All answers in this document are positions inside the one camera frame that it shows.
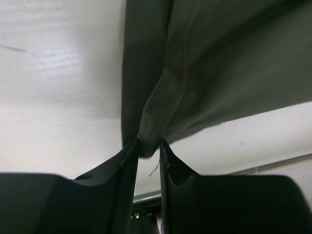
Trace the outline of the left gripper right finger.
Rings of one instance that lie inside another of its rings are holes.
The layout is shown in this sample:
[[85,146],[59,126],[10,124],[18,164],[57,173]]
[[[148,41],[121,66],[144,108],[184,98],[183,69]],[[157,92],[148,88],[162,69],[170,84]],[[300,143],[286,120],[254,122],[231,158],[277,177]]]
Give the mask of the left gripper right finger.
[[200,175],[160,146],[166,234],[309,234],[312,214],[283,175]]

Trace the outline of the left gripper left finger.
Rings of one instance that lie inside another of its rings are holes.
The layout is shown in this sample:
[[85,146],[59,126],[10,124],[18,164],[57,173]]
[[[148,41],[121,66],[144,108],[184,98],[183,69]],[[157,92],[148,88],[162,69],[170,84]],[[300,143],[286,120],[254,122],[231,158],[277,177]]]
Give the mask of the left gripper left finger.
[[139,141],[94,169],[55,174],[1,173],[3,234],[126,234],[137,175]]

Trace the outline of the dark green shorts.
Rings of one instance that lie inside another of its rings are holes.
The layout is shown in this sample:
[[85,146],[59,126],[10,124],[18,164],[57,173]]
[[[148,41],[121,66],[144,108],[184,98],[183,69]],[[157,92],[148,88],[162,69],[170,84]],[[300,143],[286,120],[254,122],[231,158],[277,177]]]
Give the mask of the dark green shorts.
[[141,157],[311,99],[311,1],[126,1],[121,135]]

